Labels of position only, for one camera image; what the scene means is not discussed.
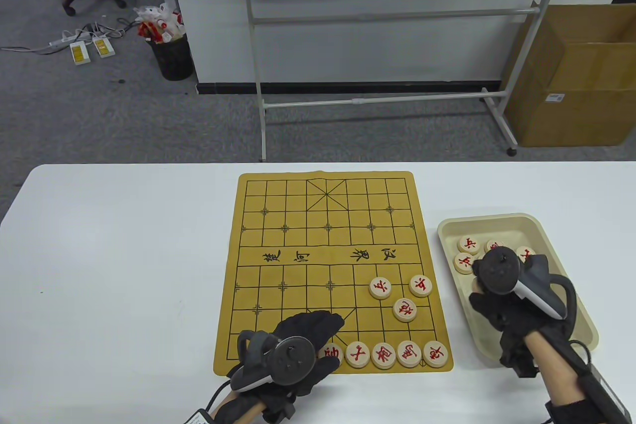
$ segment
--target black baseboard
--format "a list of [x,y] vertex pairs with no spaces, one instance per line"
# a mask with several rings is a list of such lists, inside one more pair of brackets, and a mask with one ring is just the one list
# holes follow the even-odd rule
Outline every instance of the black baseboard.
[[[262,83],[263,94],[393,94],[498,91],[501,81],[391,83]],[[199,83],[199,94],[256,94],[255,83]]]

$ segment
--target forearm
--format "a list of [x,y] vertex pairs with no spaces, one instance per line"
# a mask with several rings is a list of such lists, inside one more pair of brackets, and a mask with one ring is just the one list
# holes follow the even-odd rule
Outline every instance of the forearm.
[[538,331],[527,335],[525,344],[534,356],[554,406],[565,406],[585,399],[577,384],[578,375],[574,369]]
[[[222,406],[224,406],[230,401],[233,401],[238,396],[239,395],[236,392],[234,391],[230,392],[225,397],[225,399],[223,399],[223,401],[218,406],[216,406],[216,409],[210,412],[210,415],[212,416],[212,418],[214,419],[214,417],[216,416],[216,414],[218,414]],[[248,410],[247,413],[243,414],[238,420],[234,421],[234,424],[249,424],[254,419],[256,419],[259,415],[261,415],[265,409],[266,409],[265,405],[262,402],[259,402],[255,406],[252,406],[252,408]]]

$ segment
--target human hand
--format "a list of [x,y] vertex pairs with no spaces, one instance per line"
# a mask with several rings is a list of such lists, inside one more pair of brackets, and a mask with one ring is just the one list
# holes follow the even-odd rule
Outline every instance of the human hand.
[[468,300],[473,310],[486,317],[495,330],[505,333],[507,338],[515,341],[522,341],[533,331],[557,322],[529,300],[523,300],[515,293],[484,293],[477,278],[473,281],[473,292]]
[[[307,338],[316,351],[321,349],[332,336],[343,327],[344,320],[340,315],[329,311],[314,311],[299,313],[283,320],[273,331],[277,338],[284,339],[291,336]],[[237,365],[228,373],[228,377],[236,372],[242,364]],[[281,386],[274,383],[261,385],[255,389],[236,394],[231,401],[227,401],[216,413],[214,420],[220,424],[234,423],[253,410],[262,410],[263,418],[270,424],[279,423],[283,418],[290,418],[294,413],[293,403],[296,396],[305,396],[312,388],[336,371],[340,361],[334,356],[326,356],[316,360],[309,374],[291,386]]]
[[[329,311],[314,311],[312,313],[299,313],[293,317],[281,321],[273,332],[273,335],[280,339],[289,338],[290,336],[303,336],[314,345],[314,349],[318,352],[321,347],[327,344],[340,328],[343,327],[345,321],[340,315],[330,313]],[[305,396],[311,392],[312,388],[336,371],[340,366],[340,360],[334,356],[326,356],[316,361],[314,368],[309,374],[288,389],[298,396]]]

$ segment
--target white table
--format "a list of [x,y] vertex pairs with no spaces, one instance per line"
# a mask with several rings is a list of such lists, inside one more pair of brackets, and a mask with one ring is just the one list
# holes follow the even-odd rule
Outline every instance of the white table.
[[436,233],[516,211],[543,224],[598,327],[594,362],[636,411],[636,163],[76,165],[36,168],[0,226],[0,422],[182,424],[205,406],[237,179],[313,170],[415,174],[455,368],[332,376],[293,422],[542,422],[541,379],[473,345]]

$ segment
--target yellow charger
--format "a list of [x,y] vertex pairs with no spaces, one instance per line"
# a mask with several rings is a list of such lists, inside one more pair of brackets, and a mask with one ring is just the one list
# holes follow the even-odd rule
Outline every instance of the yellow charger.
[[76,66],[90,63],[90,56],[88,56],[88,50],[86,49],[86,45],[83,41],[71,43],[69,48],[71,49],[73,62],[75,62]]
[[97,53],[102,58],[108,58],[109,56],[113,56],[115,54],[115,50],[113,45],[111,45],[111,41],[105,36],[98,36],[93,38],[93,45],[95,45],[95,49],[97,49]]

